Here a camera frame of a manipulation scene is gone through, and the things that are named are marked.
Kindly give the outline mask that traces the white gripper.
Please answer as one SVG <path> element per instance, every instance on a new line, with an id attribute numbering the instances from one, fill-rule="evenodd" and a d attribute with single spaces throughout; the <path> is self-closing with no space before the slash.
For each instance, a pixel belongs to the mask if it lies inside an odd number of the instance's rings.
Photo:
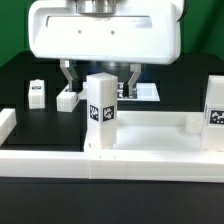
<path id="1" fill-rule="evenodd" d="M 28 16 L 31 51 L 61 59 L 72 92 L 83 90 L 72 60 L 170 64 L 180 55 L 182 0 L 117 0 L 111 14 L 81 13 L 78 7 L 78 0 L 37 0 Z M 142 65 L 131 64 L 130 72 L 124 98 L 134 97 Z"/>

